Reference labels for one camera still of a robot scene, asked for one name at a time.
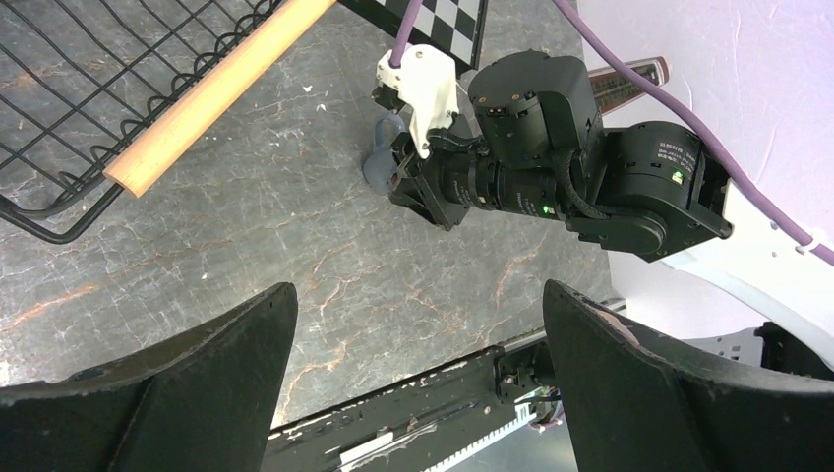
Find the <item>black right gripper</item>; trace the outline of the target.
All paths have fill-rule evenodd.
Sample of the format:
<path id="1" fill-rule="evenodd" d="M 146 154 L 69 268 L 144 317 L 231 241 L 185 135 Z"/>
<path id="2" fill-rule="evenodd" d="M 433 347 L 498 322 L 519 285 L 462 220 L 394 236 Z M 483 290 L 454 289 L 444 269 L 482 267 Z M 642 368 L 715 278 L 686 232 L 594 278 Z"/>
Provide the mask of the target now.
<path id="1" fill-rule="evenodd" d="M 469 195 L 469 169 L 476 138 L 469 130 L 432 130 L 424 159 L 406 132 L 390 145 L 394 167 L 387 182 L 388 199 L 445 231 L 459 225 L 474 207 Z"/>

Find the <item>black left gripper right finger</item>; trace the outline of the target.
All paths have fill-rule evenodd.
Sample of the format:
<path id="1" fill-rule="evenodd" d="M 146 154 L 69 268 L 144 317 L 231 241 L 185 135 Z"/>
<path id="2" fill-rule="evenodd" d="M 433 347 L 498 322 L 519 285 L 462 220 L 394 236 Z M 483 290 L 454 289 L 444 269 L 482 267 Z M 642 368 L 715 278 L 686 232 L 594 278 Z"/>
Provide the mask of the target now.
<path id="1" fill-rule="evenodd" d="M 833 368 L 776 324 L 745 364 L 550 280 L 543 319 L 582 471 L 829 471 Z"/>

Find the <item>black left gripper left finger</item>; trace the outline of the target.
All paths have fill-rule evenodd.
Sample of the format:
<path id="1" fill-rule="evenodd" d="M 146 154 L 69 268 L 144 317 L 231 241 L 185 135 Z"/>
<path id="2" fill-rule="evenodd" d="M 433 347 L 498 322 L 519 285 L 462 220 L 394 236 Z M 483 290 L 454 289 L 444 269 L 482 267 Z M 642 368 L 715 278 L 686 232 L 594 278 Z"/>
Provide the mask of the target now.
<path id="1" fill-rule="evenodd" d="M 280 282 L 57 382 L 1 391 L 5 471 L 257 471 L 298 317 Z"/>

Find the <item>grey blue mug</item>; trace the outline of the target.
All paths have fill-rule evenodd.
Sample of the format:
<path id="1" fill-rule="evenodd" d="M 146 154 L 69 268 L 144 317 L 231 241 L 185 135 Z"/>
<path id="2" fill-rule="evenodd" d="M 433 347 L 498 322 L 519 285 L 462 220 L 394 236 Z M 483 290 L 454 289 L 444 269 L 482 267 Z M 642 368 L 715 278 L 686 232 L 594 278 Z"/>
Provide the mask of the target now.
<path id="1" fill-rule="evenodd" d="M 371 189 L 379 195 L 387 196 L 393 189 L 391 177 L 397 169 L 397 163 L 391 145 L 406 131 L 407 127 L 398 114 L 385 113 L 375 123 L 372 149 L 362 161 L 362 173 Z"/>

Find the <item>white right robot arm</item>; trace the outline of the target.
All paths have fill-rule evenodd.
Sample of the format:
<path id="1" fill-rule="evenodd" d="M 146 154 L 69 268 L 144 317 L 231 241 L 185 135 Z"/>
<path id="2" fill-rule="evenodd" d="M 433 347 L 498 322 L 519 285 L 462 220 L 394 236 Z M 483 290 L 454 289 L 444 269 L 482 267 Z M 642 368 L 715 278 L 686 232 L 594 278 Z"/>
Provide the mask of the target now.
<path id="1" fill-rule="evenodd" d="M 663 121 L 605 128 L 575 57 L 528 50 L 479 72 L 474 137 L 441 51 L 411 47 L 398 66 L 382 59 L 378 83 L 395 108 L 412 109 L 392 146 L 389 199 L 433 225 L 451 229 L 473 208 L 521 214 L 649 263 L 737 232 L 724 214 L 730 175 L 704 140 Z"/>

